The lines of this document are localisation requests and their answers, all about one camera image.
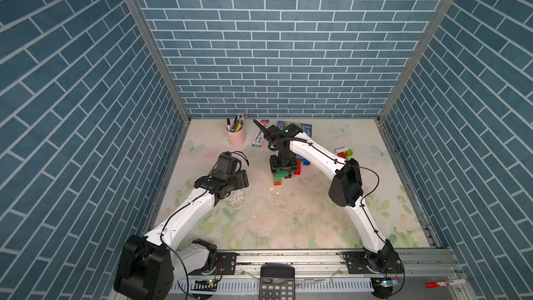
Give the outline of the green long lego brick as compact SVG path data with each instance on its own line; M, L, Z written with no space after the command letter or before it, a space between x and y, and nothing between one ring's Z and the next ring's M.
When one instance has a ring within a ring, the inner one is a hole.
M275 175L274 175L274 178L277 179L290 179L291 178L291 173L289 172L286 172L286 171L280 171L280 170L277 170Z

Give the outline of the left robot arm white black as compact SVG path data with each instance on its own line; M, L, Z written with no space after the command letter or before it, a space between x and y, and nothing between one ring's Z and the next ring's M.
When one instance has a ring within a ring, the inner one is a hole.
M241 151L221 153L206 176L194 182L185 201L143 236L132 235L122 248L113 289L129 299L165 299L173 284L191 272L217 274L217 247L197 239L177 250L185 236L222 199L248 187L248 158Z

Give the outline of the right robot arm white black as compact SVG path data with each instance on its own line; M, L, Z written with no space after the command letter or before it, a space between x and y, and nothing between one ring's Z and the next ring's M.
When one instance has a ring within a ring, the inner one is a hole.
M307 133L294 124L279 129L271 125L264 127L253 121L268 142L271 171L287 172L293 175L297 170L296 157L301 156L321 170L331 180L328 196L348 213L362 240L366 266L374 273L404 272L399 254L391 241L377 227L367 210L361 169L354 158L345 159L312 140Z

